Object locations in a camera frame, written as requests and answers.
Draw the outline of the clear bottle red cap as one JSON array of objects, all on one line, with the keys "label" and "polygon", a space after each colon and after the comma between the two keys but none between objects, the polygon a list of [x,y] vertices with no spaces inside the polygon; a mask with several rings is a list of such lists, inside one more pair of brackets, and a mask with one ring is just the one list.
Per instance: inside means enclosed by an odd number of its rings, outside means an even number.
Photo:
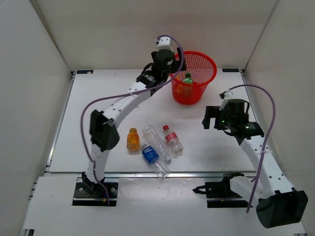
[{"label": "clear bottle red cap", "polygon": [[170,130],[168,125],[163,126],[163,133],[166,144],[169,146],[170,150],[175,155],[182,154],[184,148],[177,134],[174,131]]}]

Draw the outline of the green plastic soda bottle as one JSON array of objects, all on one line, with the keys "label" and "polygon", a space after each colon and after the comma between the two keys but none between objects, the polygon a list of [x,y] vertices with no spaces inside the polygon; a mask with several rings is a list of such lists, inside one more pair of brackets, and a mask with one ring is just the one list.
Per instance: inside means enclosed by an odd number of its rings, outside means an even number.
[{"label": "green plastic soda bottle", "polygon": [[190,73],[186,73],[184,79],[182,80],[183,83],[188,84],[188,85],[192,85],[193,84],[193,79],[191,77]]}]

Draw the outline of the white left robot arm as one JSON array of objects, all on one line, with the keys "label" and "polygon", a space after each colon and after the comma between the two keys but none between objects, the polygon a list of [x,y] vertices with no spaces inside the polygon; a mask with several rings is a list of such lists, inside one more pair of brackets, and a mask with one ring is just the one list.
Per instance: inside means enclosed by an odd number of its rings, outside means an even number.
[{"label": "white left robot arm", "polygon": [[110,150],[119,142],[118,127],[121,122],[142,102],[171,82],[171,74],[177,75],[185,69],[184,51],[177,48],[179,58],[171,49],[153,51],[153,62],[148,64],[125,94],[115,95],[116,101],[102,111],[93,110],[90,116],[89,134],[92,147],[86,138],[83,145],[89,165],[82,173],[82,181],[89,195],[98,197],[107,192],[104,185],[104,170]]}]

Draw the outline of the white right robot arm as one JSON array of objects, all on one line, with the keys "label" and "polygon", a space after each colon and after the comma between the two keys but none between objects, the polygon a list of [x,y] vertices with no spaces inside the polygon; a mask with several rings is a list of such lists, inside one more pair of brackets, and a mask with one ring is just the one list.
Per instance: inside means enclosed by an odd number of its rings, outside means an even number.
[{"label": "white right robot arm", "polygon": [[251,161],[258,180],[250,180],[242,172],[223,174],[220,182],[207,182],[204,194],[208,198],[224,200],[236,195],[256,209],[259,221],[265,228],[299,223],[308,197],[303,190],[296,190],[275,161],[270,149],[264,145],[266,135],[260,125],[249,120],[249,102],[231,99],[221,106],[207,106],[202,121],[234,137]]}]

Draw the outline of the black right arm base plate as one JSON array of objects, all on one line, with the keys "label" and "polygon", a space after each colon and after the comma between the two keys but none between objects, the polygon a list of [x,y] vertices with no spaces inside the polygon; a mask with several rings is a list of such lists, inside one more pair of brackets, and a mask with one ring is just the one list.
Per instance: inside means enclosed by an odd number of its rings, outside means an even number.
[{"label": "black right arm base plate", "polygon": [[248,202],[231,190],[231,180],[236,177],[244,177],[241,172],[223,174],[221,181],[208,181],[204,185],[195,187],[195,194],[206,195],[207,208],[246,208]]}]

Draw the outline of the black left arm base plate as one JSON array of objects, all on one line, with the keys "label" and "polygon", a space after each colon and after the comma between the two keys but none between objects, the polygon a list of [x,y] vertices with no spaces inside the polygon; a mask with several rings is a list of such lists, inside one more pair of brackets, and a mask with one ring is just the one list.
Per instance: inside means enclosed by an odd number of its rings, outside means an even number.
[{"label": "black left arm base plate", "polygon": [[106,194],[103,187],[98,187],[94,193],[88,189],[81,178],[76,180],[75,189],[72,198],[73,206],[92,206],[92,207],[115,207],[117,204],[118,179],[106,179],[104,186],[108,194]]}]

